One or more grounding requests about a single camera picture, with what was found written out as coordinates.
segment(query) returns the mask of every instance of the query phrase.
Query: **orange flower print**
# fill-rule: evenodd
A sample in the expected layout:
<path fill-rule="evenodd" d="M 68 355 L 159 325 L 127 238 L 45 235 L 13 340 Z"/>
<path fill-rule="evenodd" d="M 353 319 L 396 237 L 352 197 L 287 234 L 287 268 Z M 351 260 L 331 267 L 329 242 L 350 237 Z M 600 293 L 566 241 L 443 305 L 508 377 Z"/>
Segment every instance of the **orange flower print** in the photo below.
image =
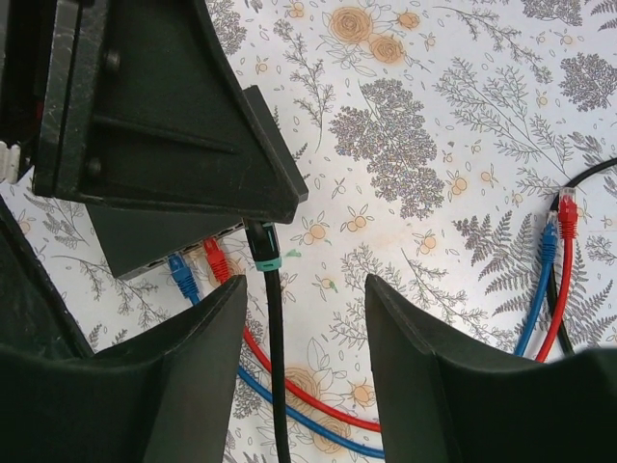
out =
<path fill-rule="evenodd" d="M 286 368 L 285 377 L 308 395 L 317 399 L 319 398 L 319 386 L 313 379 L 312 374 L 306 369 Z M 310 405 L 306 404 L 303 400 L 296 397 L 291 392 L 285 392 L 285 396 L 287 405 L 295 408 L 303 415 L 309 416 L 314 411 Z"/>
<path fill-rule="evenodd" d="M 289 11 L 287 12 L 287 14 L 289 14 L 289 17 L 304 17 L 305 15 L 305 6 L 302 2 L 291 2 L 291 6 L 290 7 L 286 7 L 287 9 L 289 9 Z"/>
<path fill-rule="evenodd" d="M 514 190 L 512 191 L 512 204 L 516 207 L 519 207 L 523 202 L 523 195 L 521 193 L 516 193 Z"/>
<path fill-rule="evenodd" d="M 396 18 L 396 22 L 405 29 L 415 29 L 420 25 L 420 16 L 415 13 L 403 13 Z"/>
<path fill-rule="evenodd" d="M 371 42 L 370 52 L 377 61 L 391 65 L 401 59 L 403 44 L 393 37 L 379 37 Z"/>
<path fill-rule="evenodd" d="M 479 154 L 480 151 L 482 151 L 481 144 L 482 144 L 482 140 L 476 140 L 475 142 L 473 142 L 471 146 L 465 145 L 465 147 L 471 150 L 471 154 Z"/>
<path fill-rule="evenodd" d="M 322 210 L 317 216 L 317 220 L 307 220 L 306 217 L 303 217 L 302 225 L 306 232 L 303 234 L 296 234 L 291 238 L 291 241 L 298 241 L 299 244 L 306 244 L 308 246 L 319 241 L 325 241 L 332 246 L 332 242 L 326 238 L 330 225 L 324 222 L 325 215 L 326 213 Z"/>
<path fill-rule="evenodd" d="M 354 402 L 354 407 L 361 406 L 362 408 L 368 408 L 375 405 L 375 389 L 372 386 L 366 384 L 366 380 L 362 384 L 349 383 L 351 392 L 343 396 L 351 398 Z"/>
<path fill-rule="evenodd" d="M 484 171 L 480 174 L 480 178 L 482 181 L 486 181 L 491 185 L 491 188 L 495 188 L 495 184 L 498 183 L 498 180 L 495 178 L 495 167 L 491 164 L 491 169 L 489 171 Z"/>
<path fill-rule="evenodd" d="M 447 192 L 447 198 L 452 202 L 452 198 L 454 196 L 460 196 L 465 190 L 467 190 L 468 184 L 464 178 L 461 178 L 459 171 L 456 171 L 454 174 L 447 171 L 447 176 L 450 177 L 450 180 L 445 181 L 448 185 L 450 185 L 450 190 Z"/>
<path fill-rule="evenodd" d="M 330 21 L 332 33 L 345 43 L 360 43 L 370 36 L 373 23 L 368 14 L 360 8 L 339 8 Z"/>
<path fill-rule="evenodd" d="M 536 43 L 540 44 L 540 43 L 544 43 L 545 41 L 547 41 L 547 38 L 544 36 L 546 32 L 541 32 L 537 37 L 536 37 Z"/>
<path fill-rule="evenodd" d="M 262 74 L 266 70 L 268 70 L 268 65 L 266 64 L 268 58 L 264 58 L 263 60 L 257 56 L 257 63 L 255 64 L 255 72 L 257 75 Z"/>
<path fill-rule="evenodd" d="M 452 162 L 454 160 L 454 157 L 452 156 L 452 151 L 445 152 L 445 150 L 442 150 L 442 154 L 443 154 L 443 162 Z"/>
<path fill-rule="evenodd" d="M 426 48 L 426 51 L 437 44 L 437 40 L 432 32 L 428 36 L 426 34 L 420 34 L 420 36 L 424 39 L 424 48 Z"/>
<path fill-rule="evenodd" d="M 328 299 L 326 299 L 326 292 L 325 290 L 328 289 L 332 289 L 335 293 L 338 293 L 338 289 L 336 289 L 336 285 L 335 282 L 333 282 L 330 278 L 321 278 L 319 275 L 315 275 L 315 281 L 317 283 L 312 283 L 313 286 L 316 286 L 319 288 L 319 294 L 321 295 L 321 298 L 328 302 Z"/>
<path fill-rule="evenodd" d="M 30 230 L 32 229 L 32 222 L 36 221 L 37 219 L 35 219 L 34 217 L 26 217 L 26 209 L 23 209 L 19 214 L 19 217 L 17 217 L 17 224 L 21 228 L 21 232 L 24 235 L 30 232 Z"/>
<path fill-rule="evenodd" d="M 416 256 L 419 254 L 427 255 L 437 247 L 437 239 L 432 230 L 429 230 L 425 234 L 412 233 L 416 238 L 414 241 L 417 244 Z"/>
<path fill-rule="evenodd" d="M 549 99 L 547 98 L 546 91 L 543 91 L 540 93 L 540 91 L 536 89 L 536 104 L 538 105 L 539 108 L 549 104 Z"/>
<path fill-rule="evenodd" d="M 359 213 L 356 213 L 356 210 L 350 205 L 347 206 L 347 210 L 349 211 L 349 215 L 351 215 L 351 220 L 341 224 L 341 232 L 348 230 L 351 233 L 355 233 L 366 227 L 368 222 L 373 222 L 375 220 L 373 216 L 366 215 L 368 204 L 363 205 Z"/>
<path fill-rule="evenodd" d="M 351 437 L 351 426 L 346 422 L 340 422 L 332 417 L 323 417 L 317 420 L 317 423 L 341 437 L 346 439 Z M 315 434 L 312 431 L 311 434 L 315 446 L 324 453 L 336 453 L 341 449 L 339 444 L 335 444 L 334 442 L 329 441 L 325 437 L 321 437 L 319 434 Z"/>
<path fill-rule="evenodd" d="M 563 30 L 563 34 L 560 32 L 553 32 L 557 37 L 560 37 L 561 40 L 559 41 L 560 45 L 572 45 L 575 42 L 575 38 L 572 36 L 569 36 L 568 33 L 568 29 L 564 29 Z"/>

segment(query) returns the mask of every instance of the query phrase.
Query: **gray foliage print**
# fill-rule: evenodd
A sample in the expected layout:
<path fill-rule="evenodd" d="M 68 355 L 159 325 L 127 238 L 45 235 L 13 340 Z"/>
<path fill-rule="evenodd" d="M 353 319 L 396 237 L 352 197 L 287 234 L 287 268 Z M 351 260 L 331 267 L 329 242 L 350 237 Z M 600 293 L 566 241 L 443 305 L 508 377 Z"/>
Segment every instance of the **gray foliage print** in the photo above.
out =
<path fill-rule="evenodd" d="M 523 14 L 543 21 L 559 19 L 570 26 L 582 25 L 580 0 L 523 0 Z"/>
<path fill-rule="evenodd" d="M 335 88 L 331 84 L 321 84 L 319 79 L 324 74 L 323 60 L 317 60 L 310 64 L 307 59 L 307 44 L 302 34 L 294 34 L 289 21 L 279 19 L 274 26 L 274 33 L 282 41 L 289 44 L 289 50 L 284 52 L 285 60 L 297 65 L 299 70 L 291 73 L 292 82 L 300 82 L 308 91 L 312 101 L 306 98 L 296 98 L 295 104 L 300 106 L 310 116 L 312 124 L 319 128 L 319 141 L 315 151 L 319 150 L 324 127 L 324 114 L 332 111 L 332 103 L 335 101 Z"/>
<path fill-rule="evenodd" d="M 443 204 L 444 183 L 427 167 L 437 147 L 423 128 L 424 105 L 402 82 L 380 79 L 360 86 L 368 109 L 349 106 L 332 121 L 341 156 L 368 161 L 377 198 L 401 201 L 400 216 L 423 219 Z"/>
<path fill-rule="evenodd" d="M 603 0 L 591 10 L 592 16 L 595 14 L 611 14 L 611 13 L 617 14 L 617 0 Z M 606 29 L 617 29 L 617 17 L 613 17 L 612 19 L 609 19 L 602 26 L 600 26 L 598 30 L 603 31 Z"/>
<path fill-rule="evenodd" d="M 277 128 L 279 129 L 279 131 L 281 131 L 281 116 L 279 115 L 279 106 L 274 107 L 274 113 L 272 115 L 272 119 L 274 119 L 274 123 L 277 125 Z M 309 147 L 309 144 L 304 143 L 300 147 L 299 150 L 297 150 L 291 155 L 291 157 L 293 157 L 293 160 L 298 162 L 300 158 L 302 157 L 302 155 L 307 151 L 308 147 Z"/>
<path fill-rule="evenodd" d="M 497 3 L 507 5 L 510 0 L 471 0 L 471 3 L 472 5 L 496 5 Z"/>
<path fill-rule="evenodd" d="M 526 46 L 520 46 L 515 39 L 521 35 L 521 31 L 510 26 L 499 26 L 499 15 L 490 10 L 473 9 L 471 13 L 462 12 L 450 7 L 435 7 L 456 13 L 456 16 L 469 28 L 473 41 L 480 37 L 480 31 L 484 30 L 493 41 L 493 50 L 501 52 L 510 50 L 510 58 L 516 63 L 528 63 L 536 76 L 536 81 L 541 84 L 552 82 L 552 74 L 546 66 L 540 66 L 542 58 Z"/>
<path fill-rule="evenodd" d="M 341 270 L 345 276 L 345 285 L 357 290 L 361 296 L 353 302 L 347 303 L 345 313 L 335 312 L 335 324 L 330 325 L 334 334 L 333 340 L 339 340 L 339 345 L 346 343 L 350 348 L 357 346 L 361 349 L 367 341 L 366 321 L 364 319 L 364 280 L 366 275 L 373 274 L 383 278 L 394 289 L 405 294 L 407 287 L 401 283 L 400 271 L 391 263 L 384 264 L 374 257 L 370 248 L 361 244 L 351 253 L 341 259 Z"/>
<path fill-rule="evenodd" d="M 253 8 L 255 13 L 259 13 L 259 10 L 263 9 L 263 2 L 261 0 L 244 0 L 244 4 L 247 8 Z"/>
<path fill-rule="evenodd" d="M 480 271 L 478 281 L 490 276 L 485 293 L 500 291 L 515 292 L 505 302 L 496 307 L 493 316 L 500 313 L 524 312 L 529 310 L 540 273 L 541 262 L 538 249 L 539 231 L 534 230 L 531 214 L 527 214 L 516 234 L 512 231 L 512 211 L 506 212 L 493 227 L 490 214 L 480 222 L 477 216 L 454 222 L 456 230 L 467 239 L 465 248 L 472 251 L 471 265 L 488 260 Z M 598 294 L 588 296 L 585 283 L 589 281 L 582 252 L 577 246 L 570 297 L 564 317 L 566 328 L 574 343 L 587 342 L 597 345 L 604 331 L 617 319 L 617 315 L 596 320 L 595 314 L 603 306 L 612 289 L 612 280 Z M 546 311 L 538 322 L 544 331 L 549 329 L 550 316 Z M 523 328 L 519 323 L 514 333 Z"/>
<path fill-rule="evenodd" d="M 582 157 L 585 161 L 585 166 L 594 167 L 606 160 L 604 156 L 604 149 L 602 143 L 598 141 L 596 137 L 591 135 L 582 135 L 579 132 L 574 132 L 569 136 L 572 140 L 574 147 L 582 152 Z M 602 172 L 604 178 L 604 191 L 613 198 L 617 199 L 617 166 Z"/>
<path fill-rule="evenodd" d="M 126 340 L 126 335 L 128 334 L 128 330 L 126 328 L 122 328 L 119 330 L 114 336 L 114 340 L 112 341 L 112 345 L 120 344 Z"/>
<path fill-rule="evenodd" d="M 46 218 L 42 224 L 54 235 L 56 241 L 73 250 L 77 249 L 80 243 L 89 246 L 84 236 L 75 227 L 75 219 L 84 216 L 83 204 L 34 196 L 30 188 L 28 191 L 30 194 L 24 193 L 24 198 L 28 203 L 45 212 Z"/>
<path fill-rule="evenodd" d="M 105 280 L 107 280 L 121 300 L 118 306 L 118 313 L 128 315 L 137 310 L 139 312 L 139 325 L 143 330 L 150 328 L 153 323 L 158 324 L 169 318 L 170 315 L 166 311 L 161 308 L 153 308 L 152 304 L 147 300 L 151 293 L 156 292 L 158 286 L 153 285 L 146 279 L 137 282 L 116 280 L 104 258 L 101 263 L 92 263 L 71 256 L 55 257 L 70 259 L 79 263 L 81 273 L 86 275 L 92 284 L 91 292 L 95 301 L 100 300 L 105 290 Z"/>
<path fill-rule="evenodd" d="M 257 310 L 261 312 L 255 299 L 250 298 L 250 301 L 255 304 Z M 263 325 L 255 320 L 250 311 L 247 312 L 246 326 L 253 334 L 255 341 L 259 344 L 263 342 Z M 255 356 L 246 343 L 242 343 L 240 350 L 240 365 L 251 374 L 253 378 L 257 378 L 263 371 L 263 367 L 255 360 Z M 238 379 L 233 398 L 233 416 L 242 420 L 251 416 L 261 406 L 261 397 L 253 391 L 244 381 Z"/>
<path fill-rule="evenodd" d="M 497 136 L 497 151 L 527 164 L 546 158 L 562 175 L 572 159 L 568 138 L 555 135 L 549 122 L 539 114 L 529 117 L 526 85 L 521 73 L 510 66 L 497 68 L 481 85 L 472 64 L 454 58 L 435 88 L 455 108 L 451 114 L 471 130 Z M 550 194 L 556 183 L 540 178 L 534 169 L 520 168 L 517 182 L 523 193 Z"/>
<path fill-rule="evenodd" d="M 233 434 L 228 431 L 227 438 L 225 440 L 225 453 L 223 454 L 223 463 L 240 463 L 231 454 L 232 450 L 236 449 L 235 438 Z M 265 455 L 257 455 L 254 453 L 253 457 L 250 457 L 245 451 L 242 452 L 245 461 L 242 463 L 268 463 Z"/>
<path fill-rule="evenodd" d="M 417 260 L 409 259 L 405 252 L 403 256 L 414 274 L 409 281 L 412 302 L 425 311 L 432 308 L 440 310 L 442 320 L 450 325 L 459 320 L 476 340 L 505 351 L 514 348 L 513 331 L 501 330 L 496 326 L 488 328 L 486 311 L 465 307 L 468 297 L 463 289 L 451 293 L 439 287 L 439 282 L 448 274 L 447 270 L 426 267 Z"/>
<path fill-rule="evenodd" d="M 608 98 L 617 89 L 617 68 L 597 53 L 578 53 L 575 58 L 565 58 L 561 68 L 566 72 L 564 80 L 559 83 L 562 95 L 576 104 L 578 111 L 610 106 Z"/>
<path fill-rule="evenodd" d="M 604 262 L 606 265 L 612 265 L 617 260 L 617 256 L 612 253 L 611 247 L 612 242 L 601 234 L 588 236 L 585 243 L 585 250 L 589 258 Z"/>
<path fill-rule="evenodd" d="M 98 349 L 98 337 L 100 335 L 100 330 L 102 327 L 103 325 L 101 323 L 98 323 L 88 334 L 88 343 L 90 344 L 90 347 L 93 349 L 93 351 L 96 351 Z"/>
<path fill-rule="evenodd" d="M 240 50 L 247 30 L 240 25 L 240 14 L 233 10 L 233 0 L 205 0 L 210 19 L 226 55 Z"/>

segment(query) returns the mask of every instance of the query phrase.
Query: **floral print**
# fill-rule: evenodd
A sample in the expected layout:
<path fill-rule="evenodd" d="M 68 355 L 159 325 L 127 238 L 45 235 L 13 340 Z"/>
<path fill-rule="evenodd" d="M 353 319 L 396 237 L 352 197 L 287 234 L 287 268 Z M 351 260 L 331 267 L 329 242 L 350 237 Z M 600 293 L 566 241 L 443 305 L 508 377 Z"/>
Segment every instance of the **floral print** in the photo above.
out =
<path fill-rule="evenodd" d="M 552 198 L 584 169 L 617 157 L 617 3 L 205 3 L 240 85 L 263 92 L 309 189 L 294 223 L 277 226 L 287 377 L 341 412 L 378 421 L 368 273 L 476 340 L 512 351 Z M 188 307 L 165 266 L 114 280 L 81 204 L 36 197 L 29 177 L 0 194 L 96 350 Z M 577 190 L 565 315 L 577 349 L 617 345 L 615 199 L 617 169 Z M 247 277 L 247 326 L 267 351 L 266 295 L 246 237 L 239 231 L 221 245 L 231 273 Z M 218 285 L 202 246 L 187 261 L 202 294 Z M 530 345 L 548 325 L 543 314 Z M 270 387 L 246 345 L 240 361 Z M 341 436 L 382 445 L 375 433 L 287 400 Z M 294 463 L 377 461 L 293 420 L 288 429 Z M 224 461 L 277 461 L 271 407 L 241 381 Z"/>
<path fill-rule="evenodd" d="M 332 33 L 346 43 L 360 43 L 370 36 L 373 24 L 370 16 L 360 8 L 340 8 L 330 21 Z"/>

